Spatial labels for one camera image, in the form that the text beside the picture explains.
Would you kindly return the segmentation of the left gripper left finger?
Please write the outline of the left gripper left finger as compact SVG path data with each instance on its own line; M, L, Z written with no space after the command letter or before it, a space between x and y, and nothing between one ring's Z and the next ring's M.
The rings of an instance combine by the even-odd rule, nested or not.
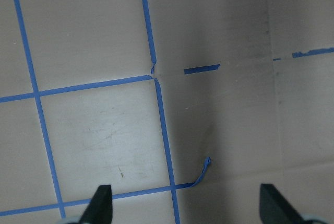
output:
M113 206L111 185L100 185L79 219L79 223L110 224L112 219Z

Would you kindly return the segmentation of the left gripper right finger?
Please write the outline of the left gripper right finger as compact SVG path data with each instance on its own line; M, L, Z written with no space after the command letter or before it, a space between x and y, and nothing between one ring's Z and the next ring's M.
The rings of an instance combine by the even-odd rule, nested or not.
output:
M273 184L260 185L259 215L265 224L313 223L305 220Z

